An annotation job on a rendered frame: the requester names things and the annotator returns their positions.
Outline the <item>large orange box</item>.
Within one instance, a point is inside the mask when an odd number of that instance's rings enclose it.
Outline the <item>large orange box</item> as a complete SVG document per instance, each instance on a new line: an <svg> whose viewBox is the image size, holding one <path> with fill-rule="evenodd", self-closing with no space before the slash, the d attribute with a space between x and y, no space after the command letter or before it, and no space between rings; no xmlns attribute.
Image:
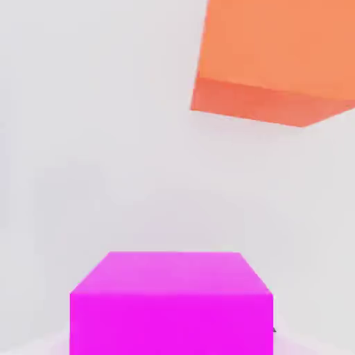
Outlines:
<svg viewBox="0 0 355 355"><path fill-rule="evenodd" d="M355 109L355 0L208 0L191 109L296 127Z"/></svg>

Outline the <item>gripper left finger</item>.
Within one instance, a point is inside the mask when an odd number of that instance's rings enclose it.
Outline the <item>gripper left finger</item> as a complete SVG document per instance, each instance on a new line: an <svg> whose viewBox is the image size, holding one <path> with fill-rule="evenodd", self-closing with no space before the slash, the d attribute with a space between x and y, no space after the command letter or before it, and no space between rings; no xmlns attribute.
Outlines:
<svg viewBox="0 0 355 355"><path fill-rule="evenodd" d="M25 345L19 350L19 355L69 355L69 330Z"/></svg>

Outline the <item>small magenta cube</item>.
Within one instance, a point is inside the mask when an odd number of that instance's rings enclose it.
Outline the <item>small magenta cube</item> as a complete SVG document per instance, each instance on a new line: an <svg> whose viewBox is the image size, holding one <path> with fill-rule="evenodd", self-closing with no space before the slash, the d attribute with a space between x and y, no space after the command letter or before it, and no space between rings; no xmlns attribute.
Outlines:
<svg viewBox="0 0 355 355"><path fill-rule="evenodd" d="M238 252L110 252L70 294L69 355L273 355L273 335Z"/></svg>

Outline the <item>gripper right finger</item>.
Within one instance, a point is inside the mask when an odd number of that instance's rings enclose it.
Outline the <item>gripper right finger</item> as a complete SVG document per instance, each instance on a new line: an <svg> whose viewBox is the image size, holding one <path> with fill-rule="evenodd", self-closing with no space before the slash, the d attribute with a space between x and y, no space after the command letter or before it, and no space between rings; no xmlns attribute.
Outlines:
<svg viewBox="0 0 355 355"><path fill-rule="evenodd" d="M338 349L293 334L282 318L275 321L274 355L338 355Z"/></svg>

